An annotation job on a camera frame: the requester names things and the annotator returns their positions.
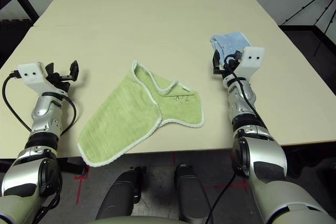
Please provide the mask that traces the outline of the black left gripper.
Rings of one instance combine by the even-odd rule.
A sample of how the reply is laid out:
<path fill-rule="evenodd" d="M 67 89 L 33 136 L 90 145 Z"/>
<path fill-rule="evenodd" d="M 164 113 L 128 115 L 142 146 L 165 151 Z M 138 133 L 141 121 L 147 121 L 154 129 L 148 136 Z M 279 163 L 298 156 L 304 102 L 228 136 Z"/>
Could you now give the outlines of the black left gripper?
<path fill-rule="evenodd" d="M 54 73 L 54 63 L 51 62 L 49 63 L 46 67 L 46 72 L 48 74 L 47 80 L 56 88 L 68 92 L 70 88 L 70 83 L 68 82 L 69 80 L 76 81 L 78 78 L 79 74 L 79 66 L 78 62 L 75 60 L 71 65 L 70 65 L 70 74 L 65 75 L 65 76 L 60 76 L 59 73 L 55 72 Z"/>

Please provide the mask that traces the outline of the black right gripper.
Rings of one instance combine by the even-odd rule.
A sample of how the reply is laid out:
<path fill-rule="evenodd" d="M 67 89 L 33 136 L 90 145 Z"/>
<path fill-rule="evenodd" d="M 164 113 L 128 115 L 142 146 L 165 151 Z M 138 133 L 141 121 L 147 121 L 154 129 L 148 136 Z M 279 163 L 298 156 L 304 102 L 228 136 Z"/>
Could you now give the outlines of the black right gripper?
<path fill-rule="evenodd" d="M 217 50 L 214 51 L 213 55 L 213 74 L 220 75 L 222 78 L 225 78 L 232 74 L 232 72 L 238 67 L 238 60 L 230 59 L 227 61 L 227 65 L 221 67 L 220 63 L 220 55 Z"/>

